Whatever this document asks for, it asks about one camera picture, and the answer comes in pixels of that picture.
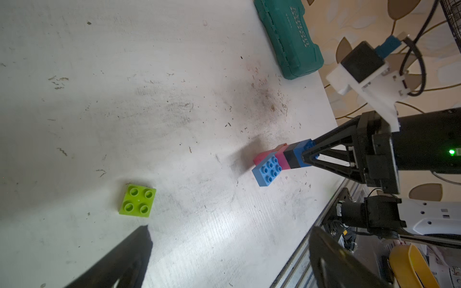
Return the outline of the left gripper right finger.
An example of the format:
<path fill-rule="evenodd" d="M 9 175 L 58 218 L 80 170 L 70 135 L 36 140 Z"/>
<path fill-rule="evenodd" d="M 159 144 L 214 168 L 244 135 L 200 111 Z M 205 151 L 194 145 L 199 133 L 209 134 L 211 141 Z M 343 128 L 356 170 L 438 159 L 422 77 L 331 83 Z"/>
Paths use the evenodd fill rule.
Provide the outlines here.
<path fill-rule="evenodd" d="M 311 229 L 309 252 L 319 288 L 389 287 L 319 227 Z"/>

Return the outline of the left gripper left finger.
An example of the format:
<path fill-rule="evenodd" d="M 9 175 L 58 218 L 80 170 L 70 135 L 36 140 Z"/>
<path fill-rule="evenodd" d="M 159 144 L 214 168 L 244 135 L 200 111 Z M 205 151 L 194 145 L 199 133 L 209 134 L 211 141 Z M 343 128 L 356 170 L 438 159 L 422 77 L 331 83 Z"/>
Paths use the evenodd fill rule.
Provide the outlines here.
<path fill-rule="evenodd" d="M 147 226 L 138 227 L 69 288 L 140 288 L 152 251 Z"/>

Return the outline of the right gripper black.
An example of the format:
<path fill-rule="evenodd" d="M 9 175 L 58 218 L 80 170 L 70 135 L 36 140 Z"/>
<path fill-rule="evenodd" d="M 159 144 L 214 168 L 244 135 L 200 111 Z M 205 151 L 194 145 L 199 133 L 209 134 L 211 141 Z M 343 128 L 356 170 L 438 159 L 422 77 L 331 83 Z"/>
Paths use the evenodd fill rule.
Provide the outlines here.
<path fill-rule="evenodd" d="M 324 160 L 318 160 L 322 152 L 343 145 L 354 146 L 358 136 L 358 155 L 363 165 L 361 172 L 357 168 L 344 166 Z M 313 140 L 313 147 L 305 150 L 301 156 L 306 164 L 327 170 L 349 180 L 369 187 L 380 187 L 386 194 L 399 194 L 399 173 L 396 165 L 392 133 L 389 124 L 377 112 L 371 111 L 356 116 Z"/>

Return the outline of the black lego brick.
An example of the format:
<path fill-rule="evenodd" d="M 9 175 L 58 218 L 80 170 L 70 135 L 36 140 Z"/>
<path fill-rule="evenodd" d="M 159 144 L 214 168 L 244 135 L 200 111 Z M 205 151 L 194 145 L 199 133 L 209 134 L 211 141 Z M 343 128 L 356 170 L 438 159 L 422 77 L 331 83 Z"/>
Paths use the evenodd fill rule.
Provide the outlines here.
<path fill-rule="evenodd" d="M 295 148 L 298 146 L 297 143 L 290 144 L 284 151 L 283 155 L 285 156 L 285 159 L 287 160 L 288 166 L 290 169 L 297 169 L 300 168 L 300 164 L 297 160 L 297 157 L 295 155 Z"/>

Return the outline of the green lego brick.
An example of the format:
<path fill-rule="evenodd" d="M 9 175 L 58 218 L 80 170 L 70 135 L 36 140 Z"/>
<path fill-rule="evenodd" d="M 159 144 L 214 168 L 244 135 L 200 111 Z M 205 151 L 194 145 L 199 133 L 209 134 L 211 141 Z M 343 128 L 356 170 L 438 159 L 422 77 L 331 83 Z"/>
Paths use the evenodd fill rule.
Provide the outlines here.
<path fill-rule="evenodd" d="M 148 218 L 156 197 L 156 189 L 129 184 L 124 193 L 119 214 Z"/>

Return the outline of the pink lego brick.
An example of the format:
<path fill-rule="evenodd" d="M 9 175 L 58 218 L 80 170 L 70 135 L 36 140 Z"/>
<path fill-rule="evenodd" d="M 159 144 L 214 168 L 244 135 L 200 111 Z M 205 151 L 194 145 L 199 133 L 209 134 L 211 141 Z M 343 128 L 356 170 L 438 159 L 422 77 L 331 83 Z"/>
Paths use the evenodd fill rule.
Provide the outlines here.
<path fill-rule="evenodd" d="M 253 163 L 254 165 L 258 165 L 261 161 L 263 161 L 263 159 L 266 158 L 267 155 L 269 155 L 270 153 L 272 152 L 278 152 L 280 149 L 282 149 L 283 147 L 287 146 L 288 144 L 285 143 L 285 144 L 280 144 L 278 145 L 275 149 L 272 149 L 272 150 L 268 150 L 268 151 L 264 151 L 264 152 L 261 152 L 259 153 L 254 159 L 253 159 Z"/>
<path fill-rule="evenodd" d="M 275 157 L 278 160 L 279 165 L 281 166 L 282 170 L 288 170 L 291 169 L 285 155 L 284 155 L 284 150 L 279 150 L 276 152 Z"/>

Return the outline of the light blue long lego brick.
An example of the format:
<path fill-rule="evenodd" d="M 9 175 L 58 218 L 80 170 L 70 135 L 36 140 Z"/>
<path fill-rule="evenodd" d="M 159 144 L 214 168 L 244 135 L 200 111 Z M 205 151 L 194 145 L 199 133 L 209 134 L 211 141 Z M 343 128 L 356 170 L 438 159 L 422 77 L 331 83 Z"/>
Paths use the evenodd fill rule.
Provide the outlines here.
<path fill-rule="evenodd" d="M 275 152 L 267 155 L 252 169 L 252 173 L 260 187 L 269 186 L 281 173 L 282 167 Z"/>

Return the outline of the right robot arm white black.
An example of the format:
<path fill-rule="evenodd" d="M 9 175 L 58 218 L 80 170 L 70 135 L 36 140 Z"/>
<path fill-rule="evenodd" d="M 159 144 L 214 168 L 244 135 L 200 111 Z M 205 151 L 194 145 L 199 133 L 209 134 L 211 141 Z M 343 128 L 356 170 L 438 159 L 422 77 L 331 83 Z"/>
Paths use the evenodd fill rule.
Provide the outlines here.
<path fill-rule="evenodd" d="M 461 204 L 414 200 L 411 193 L 461 172 L 458 108 L 401 117 L 397 131 L 366 112 L 315 139 L 304 163 L 377 189 L 337 205 L 334 220 L 380 238 L 461 246 Z"/>

